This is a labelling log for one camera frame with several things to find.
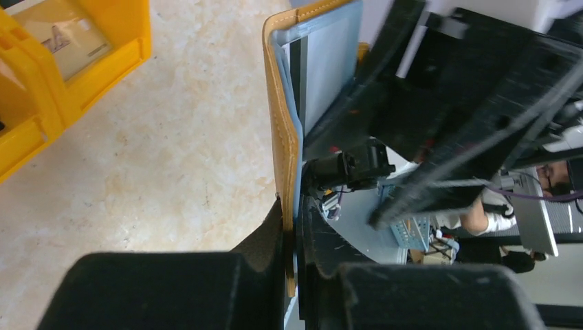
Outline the person in background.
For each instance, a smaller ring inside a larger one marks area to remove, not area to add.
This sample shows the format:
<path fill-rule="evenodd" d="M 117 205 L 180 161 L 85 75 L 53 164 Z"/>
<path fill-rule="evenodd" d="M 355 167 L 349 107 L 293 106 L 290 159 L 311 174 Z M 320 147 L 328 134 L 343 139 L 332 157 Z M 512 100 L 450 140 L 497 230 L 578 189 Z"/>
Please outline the person in background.
<path fill-rule="evenodd" d="M 539 223 L 551 216 L 549 206 L 573 206 L 582 212 L 582 159 L 540 164 L 516 171 L 519 187 L 501 190 L 487 187 L 470 209 L 453 224 L 474 236 Z"/>

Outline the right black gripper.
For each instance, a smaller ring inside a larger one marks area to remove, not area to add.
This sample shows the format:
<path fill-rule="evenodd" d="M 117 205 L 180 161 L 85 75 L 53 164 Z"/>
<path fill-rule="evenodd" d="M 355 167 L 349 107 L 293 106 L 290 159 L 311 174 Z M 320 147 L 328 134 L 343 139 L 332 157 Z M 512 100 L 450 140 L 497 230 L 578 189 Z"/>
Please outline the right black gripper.
<path fill-rule="evenodd" d="M 402 46 L 414 49 L 397 61 L 396 151 L 407 160 L 436 153 L 371 213 L 376 229 L 468 208 L 500 168 L 559 140 L 581 114 L 581 12 L 543 34 L 488 15 L 484 1 L 443 14 L 429 5 L 396 3 Z"/>

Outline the card with black stripe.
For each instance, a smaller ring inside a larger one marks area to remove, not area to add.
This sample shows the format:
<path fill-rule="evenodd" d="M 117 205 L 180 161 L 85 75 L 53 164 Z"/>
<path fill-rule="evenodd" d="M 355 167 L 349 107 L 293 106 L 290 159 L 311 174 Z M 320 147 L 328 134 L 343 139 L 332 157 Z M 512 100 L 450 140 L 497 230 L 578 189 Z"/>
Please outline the card with black stripe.
<path fill-rule="evenodd" d="M 310 132 L 353 77 L 358 52 L 358 28 L 342 19 L 307 35 L 304 131 Z"/>

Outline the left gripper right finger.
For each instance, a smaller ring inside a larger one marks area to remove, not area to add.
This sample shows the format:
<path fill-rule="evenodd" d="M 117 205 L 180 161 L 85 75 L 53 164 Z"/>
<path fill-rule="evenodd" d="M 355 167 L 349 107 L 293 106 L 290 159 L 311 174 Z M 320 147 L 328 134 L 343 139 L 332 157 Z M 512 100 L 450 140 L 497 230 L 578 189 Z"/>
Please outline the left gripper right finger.
<path fill-rule="evenodd" d="M 514 274 L 493 265 L 379 264 L 311 197 L 296 223 L 299 316 L 308 329 L 544 329 Z"/>

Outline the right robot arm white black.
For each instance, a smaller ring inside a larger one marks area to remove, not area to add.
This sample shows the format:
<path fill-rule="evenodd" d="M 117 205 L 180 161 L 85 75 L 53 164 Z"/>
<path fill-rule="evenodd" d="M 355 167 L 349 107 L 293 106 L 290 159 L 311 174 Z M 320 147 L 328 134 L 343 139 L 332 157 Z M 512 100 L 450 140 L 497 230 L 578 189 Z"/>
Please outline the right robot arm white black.
<path fill-rule="evenodd" d="M 305 138 L 312 182 L 371 188 L 395 169 L 390 148 L 418 167 L 372 211 L 370 226 L 465 209 L 500 168 L 560 131 L 581 87 L 581 37 L 396 1 L 354 78 Z"/>

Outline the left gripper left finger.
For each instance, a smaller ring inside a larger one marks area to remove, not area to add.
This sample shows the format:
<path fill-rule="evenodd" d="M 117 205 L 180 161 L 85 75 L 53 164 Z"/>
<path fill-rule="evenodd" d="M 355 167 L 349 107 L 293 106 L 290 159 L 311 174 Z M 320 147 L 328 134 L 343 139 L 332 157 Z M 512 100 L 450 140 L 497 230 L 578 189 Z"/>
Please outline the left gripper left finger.
<path fill-rule="evenodd" d="M 227 252 L 99 252 L 78 259 L 39 329 L 282 329 L 282 208 Z"/>

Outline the yellow double storage bin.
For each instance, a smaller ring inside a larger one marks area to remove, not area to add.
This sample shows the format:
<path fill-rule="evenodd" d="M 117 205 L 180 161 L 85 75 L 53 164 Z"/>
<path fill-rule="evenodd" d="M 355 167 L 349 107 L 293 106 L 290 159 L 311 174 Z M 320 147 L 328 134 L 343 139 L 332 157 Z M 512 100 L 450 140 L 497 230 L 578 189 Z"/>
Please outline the yellow double storage bin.
<path fill-rule="evenodd" d="M 113 49 L 69 80 L 54 57 L 1 2 L 1 178 L 56 141 L 152 54 L 148 1 L 72 1 Z"/>

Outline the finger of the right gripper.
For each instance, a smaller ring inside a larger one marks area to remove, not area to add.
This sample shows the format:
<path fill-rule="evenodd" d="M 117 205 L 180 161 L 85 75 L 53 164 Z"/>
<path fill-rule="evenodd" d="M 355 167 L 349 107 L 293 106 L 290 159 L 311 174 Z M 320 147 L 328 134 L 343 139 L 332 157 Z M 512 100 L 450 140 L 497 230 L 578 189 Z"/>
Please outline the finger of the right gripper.
<path fill-rule="evenodd" d="M 441 92 L 452 14 L 447 1 L 395 1 L 372 50 L 307 134 L 304 158 L 374 138 L 407 160 L 425 160 L 454 141 L 454 106 Z"/>

